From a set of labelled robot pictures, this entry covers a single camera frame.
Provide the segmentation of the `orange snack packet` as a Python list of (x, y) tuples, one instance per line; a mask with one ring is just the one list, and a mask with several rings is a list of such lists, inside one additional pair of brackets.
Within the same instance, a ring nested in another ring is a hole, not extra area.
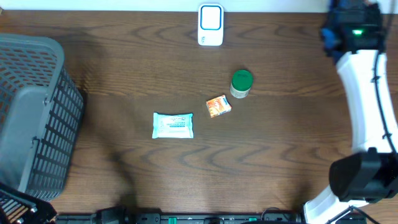
[(211, 118), (230, 112), (232, 106), (227, 101), (226, 95), (221, 95), (206, 102), (206, 107)]

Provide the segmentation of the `white wet wipes pack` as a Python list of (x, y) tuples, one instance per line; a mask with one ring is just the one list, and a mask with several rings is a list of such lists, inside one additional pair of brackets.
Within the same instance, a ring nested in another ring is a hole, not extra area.
[(193, 139), (193, 114), (153, 114), (152, 138)]

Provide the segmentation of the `green lid jar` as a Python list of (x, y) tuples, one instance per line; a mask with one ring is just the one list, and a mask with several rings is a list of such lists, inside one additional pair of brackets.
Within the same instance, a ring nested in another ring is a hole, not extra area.
[(230, 84), (230, 92), (235, 98), (245, 98), (253, 84), (253, 75), (247, 70), (234, 72)]

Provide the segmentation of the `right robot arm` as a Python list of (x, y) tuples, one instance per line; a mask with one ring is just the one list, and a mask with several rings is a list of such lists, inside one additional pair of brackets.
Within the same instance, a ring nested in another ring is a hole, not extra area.
[(376, 2), (330, 3), (320, 35), (346, 92), (353, 153), (332, 163), (328, 187), (303, 206), (305, 223), (336, 223), (397, 195), (397, 121), (386, 68), (391, 25)]

